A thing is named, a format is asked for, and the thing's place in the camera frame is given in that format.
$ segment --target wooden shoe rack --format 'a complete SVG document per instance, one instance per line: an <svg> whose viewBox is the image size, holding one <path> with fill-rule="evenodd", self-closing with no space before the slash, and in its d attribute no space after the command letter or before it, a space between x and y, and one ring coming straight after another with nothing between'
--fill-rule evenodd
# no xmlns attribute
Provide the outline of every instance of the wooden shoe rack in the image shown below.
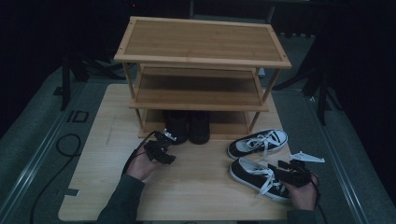
<svg viewBox="0 0 396 224"><path fill-rule="evenodd" d="M214 139L250 134L280 70L291 68L271 25L226 21L132 17L114 59L123 64L140 137L163 130L165 109L211 111ZM128 63L138 67L134 83ZM265 90L261 67L275 68Z"/></svg>

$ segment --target cable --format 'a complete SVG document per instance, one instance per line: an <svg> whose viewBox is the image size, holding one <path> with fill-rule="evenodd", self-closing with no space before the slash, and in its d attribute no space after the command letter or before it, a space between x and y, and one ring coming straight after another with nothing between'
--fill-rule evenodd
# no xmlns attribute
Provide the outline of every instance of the cable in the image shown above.
<svg viewBox="0 0 396 224"><path fill-rule="evenodd" d="M315 205L318 207L320 213L322 214L324 223L327 224L328 222L327 222L326 215L324 214L323 209L321 208L321 206L320 206L320 204L319 204L319 199L320 199L320 192L319 192L319 189L318 189L319 178L318 178L318 176L315 175L314 173L311 173L311 175L314 175L314 176L317 178L317 181L318 181L318 183L315 184L315 182L314 182L314 181L312 180L312 178L311 178L311 184L314 186L315 190L317 191L317 199L316 199L316 201L315 201Z"/></svg>
<svg viewBox="0 0 396 224"><path fill-rule="evenodd" d="M75 150L75 152L73 154L66 154L64 152L61 151L59 144L61 143L61 141L68 137L68 136L74 136L77 138L78 140L78 146ZM64 136L62 136L61 138L58 139L58 141L56 142L56 149L58 150L58 152L60 154L62 154L63 156L69 157L70 159L67 161L67 163L61 168L61 170L58 171L58 173L56 173L52 179L46 184L46 186L38 193L37 197L35 198L35 202L33 204L32 210L30 212L30 223L34 224L34 218L35 218L35 207L37 206L38 201L40 200L41 196L43 195L43 193L47 190L47 188L50 186L50 184L53 182L53 180L55 180L55 178L70 164L70 162L75 158L81 155L81 153L78 153L79 149L81 147L81 138L74 134L74 133L69 133L66 134Z"/></svg>

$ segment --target gray sleeve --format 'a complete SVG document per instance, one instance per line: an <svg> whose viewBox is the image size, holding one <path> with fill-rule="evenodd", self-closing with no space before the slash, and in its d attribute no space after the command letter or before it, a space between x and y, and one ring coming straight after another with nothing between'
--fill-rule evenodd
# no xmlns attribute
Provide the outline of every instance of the gray sleeve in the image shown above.
<svg viewBox="0 0 396 224"><path fill-rule="evenodd" d="M145 184L129 175L123 175L96 224L135 223L140 195Z"/></svg>

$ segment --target shoe rack leg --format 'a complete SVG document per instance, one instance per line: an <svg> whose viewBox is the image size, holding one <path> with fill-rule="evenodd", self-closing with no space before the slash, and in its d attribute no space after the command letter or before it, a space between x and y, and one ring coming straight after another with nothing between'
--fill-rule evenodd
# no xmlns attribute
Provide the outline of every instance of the shoe rack leg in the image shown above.
<svg viewBox="0 0 396 224"><path fill-rule="evenodd" d="M129 70L128 63L122 63L122 67L124 69L125 77L128 82L128 87L129 87L129 91L131 93L131 97L132 97L132 99L134 99L136 97L136 95L134 94L134 83L132 83L131 71Z"/></svg>
<svg viewBox="0 0 396 224"><path fill-rule="evenodd" d="M280 74L280 69L277 68L275 70L274 74L272 75L270 82L268 83L268 86L267 86L267 89L265 90L264 96L262 97L262 101L264 103L266 102L268 95L271 92L271 89L274 87L274 84L276 82L277 77L279 77L279 74Z"/></svg>
<svg viewBox="0 0 396 224"><path fill-rule="evenodd" d="M135 109L134 111L136 112L137 118L139 119L140 129L141 129L141 130L144 130L144 127L143 127L143 120L142 120L142 117L140 116L140 111L139 111L139 109Z"/></svg>
<svg viewBox="0 0 396 224"><path fill-rule="evenodd" d="M260 115L260 112L256 112L256 114L254 114L254 118L250 123L250 127L248 127L248 131L250 133L253 132L254 125L256 124L256 121L259 118L259 115Z"/></svg>

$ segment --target black sneaker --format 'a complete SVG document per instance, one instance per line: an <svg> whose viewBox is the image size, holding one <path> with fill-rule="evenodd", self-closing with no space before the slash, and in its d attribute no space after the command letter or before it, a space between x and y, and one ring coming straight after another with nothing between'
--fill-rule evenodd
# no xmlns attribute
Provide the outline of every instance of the black sneaker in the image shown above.
<svg viewBox="0 0 396 224"><path fill-rule="evenodd" d="M239 158L230 165L229 173L236 182L255 189L274 201L290 201L288 189L275 178L274 171L264 165Z"/></svg>
<svg viewBox="0 0 396 224"><path fill-rule="evenodd" d="M191 111L189 139L192 143L201 145L210 138L210 113L208 111Z"/></svg>
<svg viewBox="0 0 396 224"><path fill-rule="evenodd" d="M279 129L267 129L231 142L227 154L233 159L262 151L265 157L268 153L278 152L288 142L288 135Z"/></svg>
<svg viewBox="0 0 396 224"><path fill-rule="evenodd" d="M188 139L187 132L187 112L183 110L164 110L165 128L176 141L172 141L172 145L185 143Z"/></svg>

